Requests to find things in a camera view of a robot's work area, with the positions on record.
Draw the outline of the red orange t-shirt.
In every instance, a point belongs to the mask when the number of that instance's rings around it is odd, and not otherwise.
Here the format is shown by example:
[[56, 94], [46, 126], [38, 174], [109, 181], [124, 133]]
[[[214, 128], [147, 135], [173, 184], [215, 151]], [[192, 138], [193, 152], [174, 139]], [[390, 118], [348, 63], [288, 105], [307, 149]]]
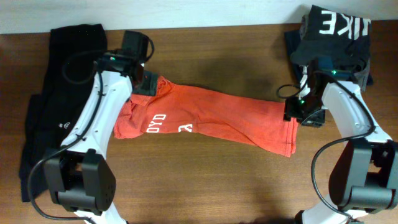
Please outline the red orange t-shirt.
[[199, 133], [290, 157], [296, 151], [298, 122], [286, 121], [284, 109], [284, 103], [178, 85], [159, 77], [155, 96], [132, 95], [124, 104], [114, 136]]

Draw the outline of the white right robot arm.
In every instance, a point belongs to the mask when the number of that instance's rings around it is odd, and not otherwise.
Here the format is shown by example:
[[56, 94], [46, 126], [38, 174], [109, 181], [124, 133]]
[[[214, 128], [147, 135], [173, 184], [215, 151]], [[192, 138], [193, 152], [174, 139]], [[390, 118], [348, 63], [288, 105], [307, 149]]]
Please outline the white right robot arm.
[[[319, 128], [329, 111], [341, 134], [322, 146], [310, 167], [320, 202], [296, 214], [295, 223], [359, 223], [359, 218], [397, 206], [397, 142], [383, 131], [366, 106], [358, 79], [336, 70], [330, 58], [316, 58], [303, 68], [298, 92], [286, 96], [284, 120]], [[315, 166], [321, 153], [344, 144], [328, 181], [328, 195], [317, 185]]]

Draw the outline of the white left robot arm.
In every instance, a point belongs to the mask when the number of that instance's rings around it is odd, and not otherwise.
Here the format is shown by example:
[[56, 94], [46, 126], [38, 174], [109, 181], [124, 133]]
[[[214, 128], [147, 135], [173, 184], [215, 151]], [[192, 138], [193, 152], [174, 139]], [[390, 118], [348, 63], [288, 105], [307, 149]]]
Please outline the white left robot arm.
[[94, 63], [90, 96], [60, 148], [43, 170], [52, 202], [85, 223], [125, 223], [113, 199], [116, 178], [106, 162], [109, 138], [132, 94], [154, 96], [157, 75], [144, 71], [146, 55], [103, 54]]

